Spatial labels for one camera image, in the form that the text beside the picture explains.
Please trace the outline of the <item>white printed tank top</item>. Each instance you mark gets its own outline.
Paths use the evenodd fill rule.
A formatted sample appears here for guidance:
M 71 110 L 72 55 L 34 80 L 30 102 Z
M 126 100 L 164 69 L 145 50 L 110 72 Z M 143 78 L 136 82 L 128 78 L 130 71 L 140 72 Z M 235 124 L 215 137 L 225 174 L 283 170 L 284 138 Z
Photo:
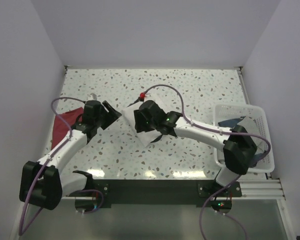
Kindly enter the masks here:
M 149 105 L 146 103 L 147 101 L 155 102 L 165 113 L 171 110 L 156 93 L 147 93 L 144 102 L 139 101 L 121 110 L 123 118 L 144 147 L 148 147 L 151 143 L 160 140 L 162 137 L 159 131 L 152 128 L 150 113 L 144 107 L 140 110 L 143 104 L 146 107 Z

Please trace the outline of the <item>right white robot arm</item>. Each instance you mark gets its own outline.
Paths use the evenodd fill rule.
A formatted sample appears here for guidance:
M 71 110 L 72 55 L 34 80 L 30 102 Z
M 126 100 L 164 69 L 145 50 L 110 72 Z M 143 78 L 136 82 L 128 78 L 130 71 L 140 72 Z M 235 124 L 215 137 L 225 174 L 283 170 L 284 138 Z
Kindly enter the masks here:
M 165 112 L 153 100 L 143 102 L 133 115 L 137 133 L 156 130 L 161 135 L 192 139 L 223 152 L 225 166 L 212 185 L 213 192 L 220 197 L 231 190 L 230 183 L 248 172 L 257 151 L 255 142 L 240 125 L 229 128 L 191 122 L 180 112 Z

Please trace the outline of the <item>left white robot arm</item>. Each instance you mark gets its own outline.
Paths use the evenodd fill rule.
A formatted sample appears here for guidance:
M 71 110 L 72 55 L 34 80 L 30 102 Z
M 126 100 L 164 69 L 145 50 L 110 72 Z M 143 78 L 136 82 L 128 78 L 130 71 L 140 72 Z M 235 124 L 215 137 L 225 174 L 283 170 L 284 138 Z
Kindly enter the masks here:
M 107 101 L 87 100 L 65 137 L 38 161 L 28 161 L 22 169 L 19 200 L 53 210 L 64 194 L 60 173 L 73 156 L 97 134 L 118 120 L 122 114 Z

